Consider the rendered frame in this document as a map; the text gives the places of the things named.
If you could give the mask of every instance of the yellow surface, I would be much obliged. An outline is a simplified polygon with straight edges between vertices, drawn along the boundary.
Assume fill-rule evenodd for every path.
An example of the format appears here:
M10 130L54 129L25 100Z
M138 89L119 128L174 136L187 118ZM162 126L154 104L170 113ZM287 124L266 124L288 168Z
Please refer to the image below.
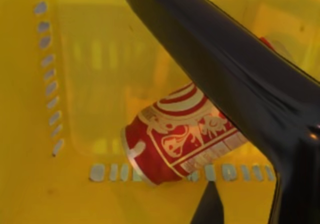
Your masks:
M47 1L49 10L33 9ZM280 41L318 78L319 0L214 0L258 36ZM120 128L144 106L188 81L124 0L0 0L0 223L189 223L206 186L181 181L92 183L94 163L124 163ZM37 33L40 21L51 31ZM52 44L39 49L42 37ZM46 69L41 60L55 54ZM59 88L45 96L47 70ZM59 95L54 110L46 104ZM55 110L62 119L48 125ZM52 138L60 124L63 130ZM65 144L52 157L56 142ZM266 223L274 182L225 182L222 163L265 164L252 145L220 159L226 224Z

